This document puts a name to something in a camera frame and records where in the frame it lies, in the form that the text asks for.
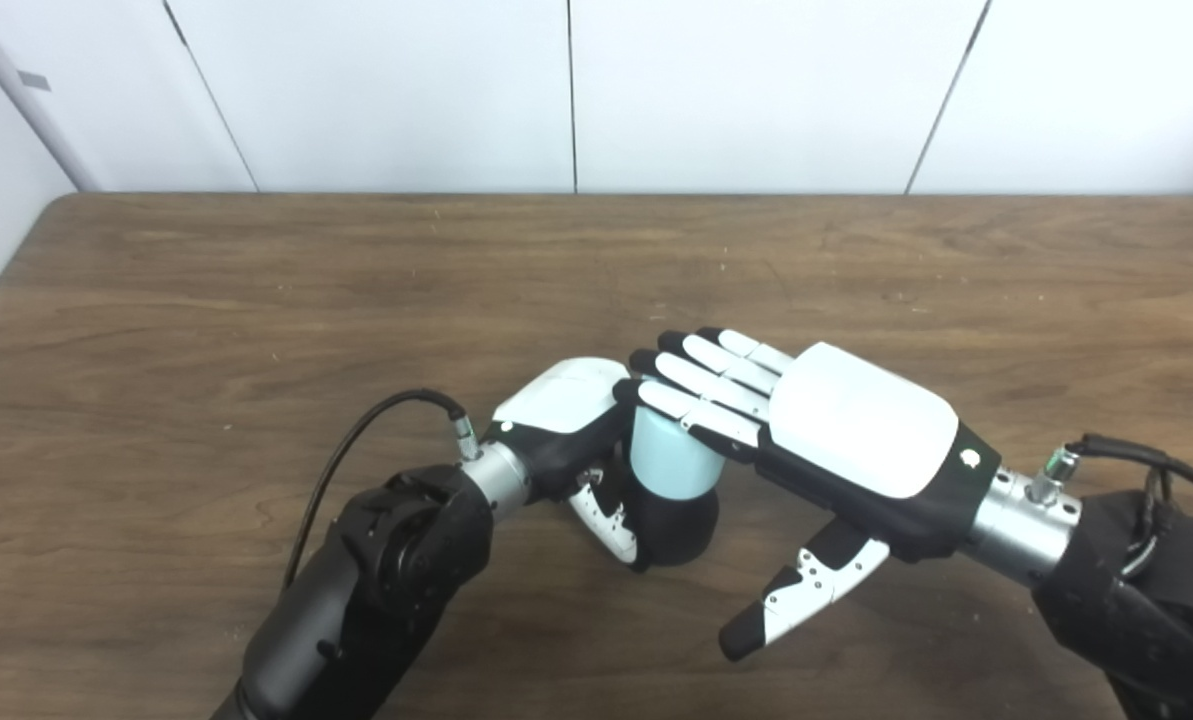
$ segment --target table surface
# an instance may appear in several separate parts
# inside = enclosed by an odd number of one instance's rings
[[[373,401],[483,421],[563,356],[700,325],[849,348],[1021,470],[1084,430],[1193,464],[1193,199],[72,195],[0,281],[0,719],[208,716]],[[447,435],[381,421],[327,515]],[[960,557],[728,664],[716,629],[828,516],[738,466],[721,503],[700,560],[643,577],[567,507],[519,511],[384,715],[1120,716]]]

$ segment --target connector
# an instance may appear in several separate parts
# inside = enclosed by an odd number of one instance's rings
[[[1036,502],[1037,505],[1052,505],[1058,501],[1067,480],[1076,474],[1077,466],[1080,466],[1080,455],[1067,447],[1059,447],[1049,457],[1044,468],[1036,473],[1036,478],[1032,478],[1030,486],[1027,486],[1027,499]]]
[[[458,455],[462,457],[464,463],[470,463],[481,457],[481,442],[476,439],[476,428],[472,428],[472,421],[466,416],[462,415],[453,420],[455,424],[455,441],[458,442]]]

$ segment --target wooden table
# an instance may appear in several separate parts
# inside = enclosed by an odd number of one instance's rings
[[[1021,470],[1086,429],[1193,461],[1193,199],[67,197],[0,283],[0,719],[208,716],[364,406],[426,384],[483,423],[563,356],[704,324],[869,356]],[[326,515],[450,457],[429,409],[381,424]],[[716,629],[826,515],[747,468],[721,502],[704,559],[645,577],[523,510],[384,715],[1120,716],[963,559],[728,664]]]

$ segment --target cable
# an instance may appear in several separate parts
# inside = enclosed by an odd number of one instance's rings
[[[1175,457],[1168,457],[1163,451],[1137,442],[1096,436],[1096,434],[1089,433],[1084,437],[1081,437],[1078,442],[1068,443],[1067,449],[1082,457],[1113,457],[1117,460],[1139,463],[1141,465],[1149,466],[1149,468],[1162,470],[1164,478],[1168,478],[1169,474],[1176,474],[1193,484],[1193,468],[1191,465],[1175,459]],[[1163,483],[1168,483],[1168,479],[1163,479]]]
[[[313,496],[308,498],[307,510],[303,511],[303,521],[299,525],[298,534],[293,536],[293,547],[290,550],[289,563],[285,565],[285,578],[282,581],[282,592],[285,592],[293,584],[293,577],[298,575],[299,560],[303,559],[303,547],[307,546],[308,536],[313,534],[316,510],[321,507],[321,499],[324,498],[324,491],[330,486],[330,479],[334,479],[334,473],[339,468],[339,464],[344,461],[344,457],[348,454],[348,451],[352,451],[352,446],[360,436],[360,433],[364,433],[369,428],[369,424],[378,418],[378,415],[387,412],[392,406],[400,405],[401,402],[408,401],[431,402],[432,405],[444,406],[445,411],[449,412],[449,418],[455,421],[455,423],[460,418],[466,418],[466,410],[463,410],[463,405],[455,402],[455,398],[443,392],[437,392],[434,389],[426,387],[407,389],[404,392],[397,392],[366,410],[366,414],[356,421],[348,434],[339,442],[339,446],[334,449],[334,454],[330,455],[330,460],[321,470],[321,477],[316,479],[316,486],[313,488]]]

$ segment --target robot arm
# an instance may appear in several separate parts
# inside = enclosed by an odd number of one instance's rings
[[[1144,534],[1149,494],[1062,492],[1082,454],[1158,473],[1189,466],[1087,437],[1028,478],[928,389],[826,343],[792,359],[741,333],[665,333],[632,368],[653,381],[620,381],[616,396],[835,514],[721,631],[730,659],[824,610],[889,555],[960,551],[1028,588],[1053,637],[1108,675],[1130,716],[1193,716],[1193,519],[1173,511]]]
[[[468,442],[459,415],[463,461],[407,470],[353,497],[251,639],[215,720],[373,716],[446,603],[486,569],[495,523],[591,489],[600,468],[618,474],[614,449],[636,411],[613,387],[628,378],[611,360],[564,360],[500,405],[480,443]],[[618,511],[619,523],[637,525],[636,483],[600,484],[632,509]],[[697,534],[669,519],[666,529]],[[644,554],[633,550],[632,560]]]

